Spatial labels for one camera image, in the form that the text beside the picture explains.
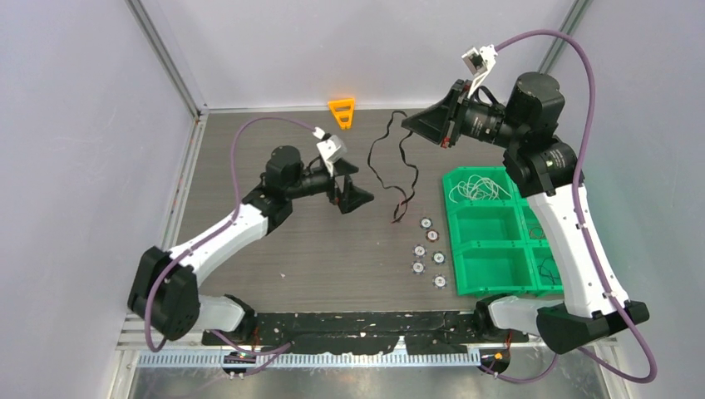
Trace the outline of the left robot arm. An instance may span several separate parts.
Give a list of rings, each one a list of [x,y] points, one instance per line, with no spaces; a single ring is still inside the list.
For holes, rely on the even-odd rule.
[[[230,294],[204,295],[200,285],[241,249],[273,233],[292,214],[294,200],[324,194],[342,214],[373,201],[353,183],[358,171],[338,155],[308,168],[297,148],[275,148],[260,182],[233,212],[183,244],[152,246],[141,255],[127,307],[168,341],[204,329],[247,343],[257,327],[255,311]]]

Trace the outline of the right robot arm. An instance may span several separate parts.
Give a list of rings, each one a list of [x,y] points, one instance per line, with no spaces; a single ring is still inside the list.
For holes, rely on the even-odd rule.
[[[584,204],[587,190],[578,157],[557,135],[565,104],[560,84],[535,71],[521,74],[506,103],[485,86],[456,81],[436,104],[402,121],[402,128],[444,148],[462,136],[499,146],[503,166],[537,216],[552,251],[564,294],[560,300],[502,293],[476,304],[475,330],[495,341],[507,330],[540,337],[564,354],[649,320],[614,276]]]

